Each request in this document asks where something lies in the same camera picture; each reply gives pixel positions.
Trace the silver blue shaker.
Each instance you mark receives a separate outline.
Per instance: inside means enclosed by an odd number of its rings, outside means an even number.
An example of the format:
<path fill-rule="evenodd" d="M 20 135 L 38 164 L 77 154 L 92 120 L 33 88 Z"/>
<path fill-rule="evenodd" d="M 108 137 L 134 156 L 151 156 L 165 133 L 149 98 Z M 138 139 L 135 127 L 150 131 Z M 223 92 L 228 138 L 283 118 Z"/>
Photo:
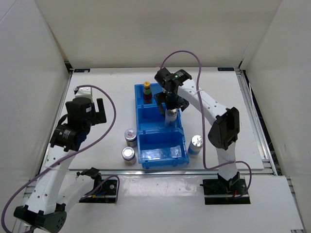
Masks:
<path fill-rule="evenodd" d="M 191 157 L 196 157 L 200 154 L 203 148 L 203 138 L 200 135 L 194 135 L 188 146 L 187 154 Z"/>
<path fill-rule="evenodd" d="M 175 127 L 177 119 L 178 110 L 177 109 L 166 109 L 165 111 L 165 127 Z"/>

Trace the sauce bottle yellow cap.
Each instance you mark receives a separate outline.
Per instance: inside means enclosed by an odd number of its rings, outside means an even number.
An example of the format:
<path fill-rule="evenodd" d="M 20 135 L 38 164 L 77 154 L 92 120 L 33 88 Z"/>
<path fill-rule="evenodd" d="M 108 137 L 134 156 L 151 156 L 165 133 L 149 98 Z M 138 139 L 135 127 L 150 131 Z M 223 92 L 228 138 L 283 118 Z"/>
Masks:
<path fill-rule="evenodd" d="M 143 102 L 144 104 L 152 103 L 152 91 L 151 91 L 151 84 L 149 81 L 145 81 L 143 83 Z"/>

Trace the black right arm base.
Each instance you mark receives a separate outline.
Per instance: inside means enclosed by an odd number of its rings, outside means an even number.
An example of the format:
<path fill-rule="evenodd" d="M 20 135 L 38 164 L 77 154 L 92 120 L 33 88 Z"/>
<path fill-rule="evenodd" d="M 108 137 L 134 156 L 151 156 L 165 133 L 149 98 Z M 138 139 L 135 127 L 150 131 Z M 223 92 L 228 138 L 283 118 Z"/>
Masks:
<path fill-rule="evenodd" d="M 232 188 L 227 188 L 218 179 L 204 179 L 203 188 L 205 205 L 250 204 L 245 179 L 240 179 Z"/>

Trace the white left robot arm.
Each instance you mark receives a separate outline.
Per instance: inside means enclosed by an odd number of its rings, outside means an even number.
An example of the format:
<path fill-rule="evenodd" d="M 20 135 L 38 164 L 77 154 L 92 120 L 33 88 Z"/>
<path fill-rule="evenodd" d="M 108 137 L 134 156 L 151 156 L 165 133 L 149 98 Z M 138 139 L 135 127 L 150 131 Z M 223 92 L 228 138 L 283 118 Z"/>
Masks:
<path fill-rule="evenodd" d="M 98 169 L 85 169 L 65 191 L 60 192 L 67 169 L 94 125 L 107 122 L 104 102 L 89 97 L 75 97 L 65 104 L 67 114 L 59 120 L 50 140 L 45 169 L 36 178 L 29 199 L 14 211 L 14 217 L 49 233 L 59 232 L 72 206 L 87 193 L 97 194 L 102 188 Z"/>

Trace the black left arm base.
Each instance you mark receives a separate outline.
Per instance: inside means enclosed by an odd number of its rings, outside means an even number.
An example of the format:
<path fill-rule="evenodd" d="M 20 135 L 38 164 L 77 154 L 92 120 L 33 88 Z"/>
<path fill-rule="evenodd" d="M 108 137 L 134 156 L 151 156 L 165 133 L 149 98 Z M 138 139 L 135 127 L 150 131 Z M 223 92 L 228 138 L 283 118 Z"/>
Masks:
<path fill-rule="evenodd" d="M 108 176 L 96 181 L 94 188 L 95 190 L 84 195 L 79 203 L 116 204 L 119 197 L 120 178 L 117 175 Z"/>

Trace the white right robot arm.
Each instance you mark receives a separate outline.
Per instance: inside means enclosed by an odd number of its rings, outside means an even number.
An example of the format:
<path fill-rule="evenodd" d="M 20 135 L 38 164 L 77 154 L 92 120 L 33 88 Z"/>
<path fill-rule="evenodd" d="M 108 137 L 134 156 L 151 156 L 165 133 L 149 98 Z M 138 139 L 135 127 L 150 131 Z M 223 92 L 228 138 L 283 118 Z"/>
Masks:
<path fill-rule="evenodd" d="M 183 69 L 171 73 L 166 68 L 162 68 L 156 73 L 155 80 L 162 88 L 161 92 L 154 95 L 162 115 L 165 114 L 166 109 L 184 111 L 192 105 L 202 114 L 203 122 L 210 123 L 209 133 L 202 133 L 202 135 L 207 136 L 217 151 L 218 188 L 224 194 L 231 193 L 240 178 L 235 164 L 235 145 L 240 132 L 238 109 L 227 108 L 218 103 Z"/>

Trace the blue far storage bin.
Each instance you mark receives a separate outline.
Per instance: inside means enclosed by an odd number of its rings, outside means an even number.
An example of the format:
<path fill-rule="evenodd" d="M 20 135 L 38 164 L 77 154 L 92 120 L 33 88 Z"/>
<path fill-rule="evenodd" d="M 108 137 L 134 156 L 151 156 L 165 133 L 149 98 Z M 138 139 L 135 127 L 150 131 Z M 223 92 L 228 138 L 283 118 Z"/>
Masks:
<path fill-rule="evenodd" d="M 180 97 L 177 94 L 178 85 L 168 83 L 160 85 L 158 83 L 151 83 L 151 99 L 144 99 L 144 85 L 136 84 L 135 91 L 135 105 L 142 107 L 143 105 L 166 106 L 168 109 L 181 108 Z"/>

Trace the blue storage bin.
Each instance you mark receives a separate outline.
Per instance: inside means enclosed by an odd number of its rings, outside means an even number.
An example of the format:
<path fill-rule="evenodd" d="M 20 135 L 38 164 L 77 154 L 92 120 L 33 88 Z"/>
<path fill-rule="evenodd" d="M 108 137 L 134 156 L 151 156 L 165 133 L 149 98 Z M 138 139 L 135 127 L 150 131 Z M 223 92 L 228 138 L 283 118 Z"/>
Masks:
<path fill-rule="evenodd" d="M 138 162 L 144 169 L 189 164 L 182 130 L 141 132 L 137 144 Z"/>
<path fill-rule="evenodd" d="M 165 116 L 160 114 L 157 105 L 146 104 L 136 107 L 137 133 L 181 132 L 184 133 L 180 111 L 177 111 L 176 120 L 169 127 L 165 126 Z"/>
<path fill-rule="evenodd" d="M 142 107 L 143 105 L 166 106 L 168 109 L 181 108 L 180 97 L 177 94 L 178 85 L 168 83 L 160 85 L 158 83 L 151 83 L 151 99 L 144 99 L 144 85 L 136 84 L 135 91 L 135 105 Z"/>

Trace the blue middle storage bin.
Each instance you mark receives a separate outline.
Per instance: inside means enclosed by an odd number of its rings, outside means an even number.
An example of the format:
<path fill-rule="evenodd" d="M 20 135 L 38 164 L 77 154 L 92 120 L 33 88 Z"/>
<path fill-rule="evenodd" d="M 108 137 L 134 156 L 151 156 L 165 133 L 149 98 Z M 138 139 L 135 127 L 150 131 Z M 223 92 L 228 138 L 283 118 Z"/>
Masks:
<path fill-rule="evenodd" d="M 184 133 L 180 111 L 177 111 L 176 120 L 169 127 L 165 126 L 165 116 L 160 114 L 157 105 L 146 104 L 136 107 L 137 133 L 181 132 Z"/>

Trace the blue near storage bin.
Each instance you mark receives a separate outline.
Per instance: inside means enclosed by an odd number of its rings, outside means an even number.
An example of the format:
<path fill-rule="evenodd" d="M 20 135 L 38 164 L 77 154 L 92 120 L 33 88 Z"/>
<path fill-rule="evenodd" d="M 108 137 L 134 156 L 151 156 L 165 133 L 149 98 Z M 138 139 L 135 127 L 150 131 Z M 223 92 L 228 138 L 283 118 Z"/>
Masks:
<path fill-rule="evenodd" d="M 144 169 L 189 164 L 182 130 L 141 132 L 137 144 L 138 162 Z"/>

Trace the aluminium frame rail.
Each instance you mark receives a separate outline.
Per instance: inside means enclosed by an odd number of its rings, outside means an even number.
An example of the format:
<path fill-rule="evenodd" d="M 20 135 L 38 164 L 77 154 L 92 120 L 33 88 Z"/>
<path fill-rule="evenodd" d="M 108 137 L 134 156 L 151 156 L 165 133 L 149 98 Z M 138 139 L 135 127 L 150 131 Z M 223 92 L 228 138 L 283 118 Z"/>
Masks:
<path fill-rule="evenodd" d="M 304 233 L 306 230 L 291 178 L 278 173 L 269 147 L 271 141 L 265 132 L 246 71 L 239 69 L 237 77 L 265 167 L 253 175 L 252 203 L 246 210 L 246 226 L 254 233 Z"/>

